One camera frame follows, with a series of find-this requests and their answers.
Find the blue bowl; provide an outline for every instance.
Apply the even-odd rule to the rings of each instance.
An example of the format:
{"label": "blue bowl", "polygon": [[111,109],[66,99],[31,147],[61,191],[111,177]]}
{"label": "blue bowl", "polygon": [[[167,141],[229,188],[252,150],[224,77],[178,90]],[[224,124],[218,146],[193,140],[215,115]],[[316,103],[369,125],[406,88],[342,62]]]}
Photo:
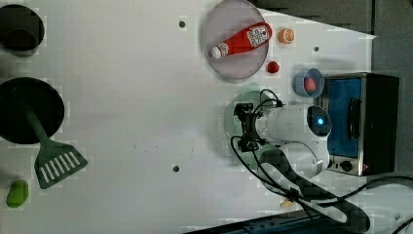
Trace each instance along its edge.
{"label": "blue bowl", "polygon": [[[304,89],[304,79],[312,77],[316,83],[316,90],[308,94]],[[317,98],[324,89],[324,77],[319,70],[312,68],[310,70],[300,71],[294,77],[293,88],[297,95],[305,98]]]}

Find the spatula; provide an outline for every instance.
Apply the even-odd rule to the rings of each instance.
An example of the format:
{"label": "spatula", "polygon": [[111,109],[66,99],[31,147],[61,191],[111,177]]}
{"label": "spatula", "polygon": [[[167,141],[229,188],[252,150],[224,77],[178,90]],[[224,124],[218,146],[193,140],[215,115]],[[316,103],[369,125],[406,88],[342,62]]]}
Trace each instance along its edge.
{"label": "spatula", "polygon": [[79,151],[70,144],[51,140],[24,94],[18,94],[16,90],[14,94],[28,123],[40,140],[40,151],[34,163],[40,188],[49,188],[85,168],[88,161]]}

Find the green lime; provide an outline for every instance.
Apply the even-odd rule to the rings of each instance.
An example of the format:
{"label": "green lime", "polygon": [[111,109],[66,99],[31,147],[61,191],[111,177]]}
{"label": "green lime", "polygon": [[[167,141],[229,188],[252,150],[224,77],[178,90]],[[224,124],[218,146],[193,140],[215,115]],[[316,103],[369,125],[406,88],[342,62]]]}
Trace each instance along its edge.
{"label": "green lime", "polygon": [[12,183],[9,195],[7,195],[7,206],[17,208],[25,202],[28,197],[28,184],[26,181],[19,179]]}

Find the ketchup bottle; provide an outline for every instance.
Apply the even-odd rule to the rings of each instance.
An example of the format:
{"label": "ketchup bottle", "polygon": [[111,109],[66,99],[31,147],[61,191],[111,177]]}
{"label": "ketchup bottle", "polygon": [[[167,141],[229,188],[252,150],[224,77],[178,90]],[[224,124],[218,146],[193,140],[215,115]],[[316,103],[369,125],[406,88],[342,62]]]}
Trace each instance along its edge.
{"label": "ketchup bottle", "polygon": [[219,59],[252,51],[267,43],[272,35],[273,30],[268,23],[258,22],[244,28],[231,38],[212,48],[210,53],[214,58]]}

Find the gray spatula head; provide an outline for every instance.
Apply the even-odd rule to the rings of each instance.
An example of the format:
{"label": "gray spatula head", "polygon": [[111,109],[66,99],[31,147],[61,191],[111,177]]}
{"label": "gray spatula head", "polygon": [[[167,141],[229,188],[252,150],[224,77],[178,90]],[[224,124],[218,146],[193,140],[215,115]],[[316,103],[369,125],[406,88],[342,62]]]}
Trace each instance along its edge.
{"label": "gray spatula head", "polygon": [[69,144],[48,140],[40,147],[34,170],[40,188],[46,189],[75,174],[88,165],[88,161]]}

